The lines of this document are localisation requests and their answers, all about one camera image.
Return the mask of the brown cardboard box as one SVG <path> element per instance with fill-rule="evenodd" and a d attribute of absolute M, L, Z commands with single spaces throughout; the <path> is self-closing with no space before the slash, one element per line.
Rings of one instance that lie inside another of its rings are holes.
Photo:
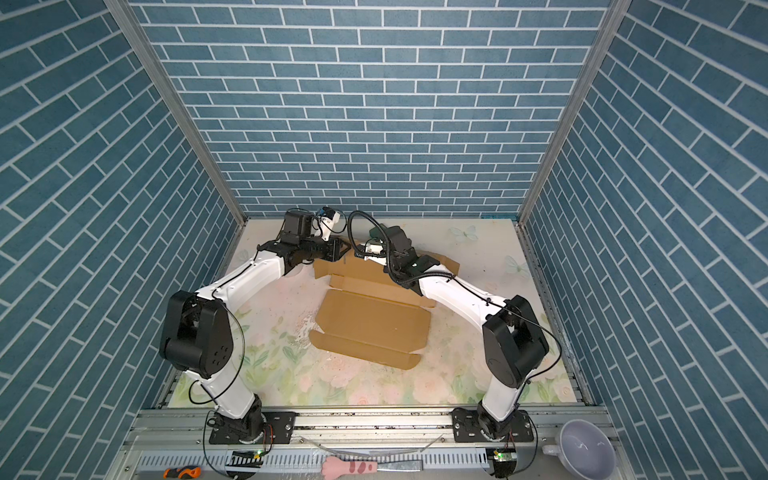
<path fill-rule="evenodd" d="M 313 346 L 401 370 L 418 365 L 436 301 L 396 285 L 382 265 L 351 251 L 313 268 L 330 286 L 309 333 Z"/>

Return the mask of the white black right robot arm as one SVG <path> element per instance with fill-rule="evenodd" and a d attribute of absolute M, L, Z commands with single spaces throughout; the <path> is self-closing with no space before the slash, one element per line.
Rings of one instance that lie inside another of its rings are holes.
<path fill-rule="evenodd" d="M 401 228 L 376 224 L 371 232 L 365 243 L 352 243 L 356 257 L 381 264 L 394 283 L 442 304 L 480 331 L 492 378 L 478 404 L 478 422 L 491 440 L 509 437 L 522 393 L 550 351 L 549 331 L 524 297 L 504 299 L 459 278 L 437 258 L 418 254 Z"/>

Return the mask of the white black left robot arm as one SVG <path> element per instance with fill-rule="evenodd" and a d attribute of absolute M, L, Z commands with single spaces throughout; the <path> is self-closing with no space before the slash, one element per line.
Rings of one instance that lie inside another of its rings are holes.
<path fill-rule="evenodd" d="M 262 403 L 234 365 L 232 324 L 245 333 L 235 311 L 270 283 L 316 260 L 340 260 L 351 245 L 341 238 L 343 214 L 331 207 L 316 212 L 288 210 L 276 238 L 229 274 L 194 292 L 178 291 L 168 300 L 159 355 L 184 372 L 208 395 L 213 429 L 233 443 L 268 442 L 270 428 Z"/>

